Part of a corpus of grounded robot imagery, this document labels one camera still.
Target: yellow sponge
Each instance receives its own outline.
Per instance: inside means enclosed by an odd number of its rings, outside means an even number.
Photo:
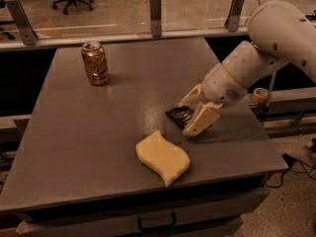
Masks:
[[[159,130],[136,144],[138,159],[157,172],[168,187],[190,166],[190,158],[180,147],[166,140]]]

